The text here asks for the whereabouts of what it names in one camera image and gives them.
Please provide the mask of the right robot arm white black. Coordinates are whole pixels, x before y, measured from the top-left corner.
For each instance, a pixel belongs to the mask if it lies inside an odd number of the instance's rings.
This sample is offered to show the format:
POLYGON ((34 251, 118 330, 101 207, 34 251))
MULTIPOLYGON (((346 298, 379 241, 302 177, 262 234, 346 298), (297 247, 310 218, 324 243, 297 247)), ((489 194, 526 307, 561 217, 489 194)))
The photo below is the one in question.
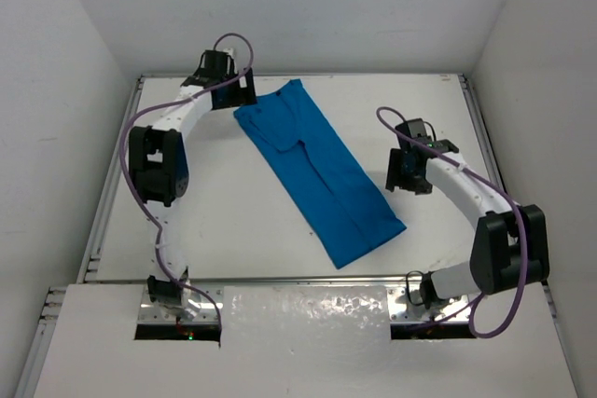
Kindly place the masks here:
POLYGON ((428 271, 419 285, 418 303, 426 309, 462 295, 494 295, 519 285, 522 260, 527 260, 527 284, 542 282, 550 273, 546 217, 536 205, 518 206, 523 229, 512 207, 485 179, 472 171, 450 140, 435 140, 425 122, 411 119, 394 127, 399 147, 390 152, 386 189, 416 195, 440 190, 475 230, 470 258, 458 265, 428 271), (527 243, 522 254, 521 239, 527 243))

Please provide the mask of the blue t shirt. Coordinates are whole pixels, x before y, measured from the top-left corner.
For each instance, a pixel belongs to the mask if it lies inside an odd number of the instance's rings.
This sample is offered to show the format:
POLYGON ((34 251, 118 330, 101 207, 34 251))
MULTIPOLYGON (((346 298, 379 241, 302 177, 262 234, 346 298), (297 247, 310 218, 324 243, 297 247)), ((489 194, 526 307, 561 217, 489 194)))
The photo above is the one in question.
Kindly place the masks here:
POLYGON ((335 268, 406 230, 300 80, 257 97, 234 116, 335 268))

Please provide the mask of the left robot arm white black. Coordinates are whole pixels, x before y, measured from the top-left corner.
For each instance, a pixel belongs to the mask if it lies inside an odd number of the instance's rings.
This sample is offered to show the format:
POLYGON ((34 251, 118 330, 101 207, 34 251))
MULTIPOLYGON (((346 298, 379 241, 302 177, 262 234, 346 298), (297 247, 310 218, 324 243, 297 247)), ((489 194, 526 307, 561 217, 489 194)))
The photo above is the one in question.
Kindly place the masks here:
POLYGON ((160 117, 128 131, 128 174, 133 190, 157 227, 150 299, 182 308, 189 296, 188 264, 178 236, 179 200, 189 185, 185 141, 207 113, 257 102, 252 69, 240 75, 229 51, 207 49, 160 117))

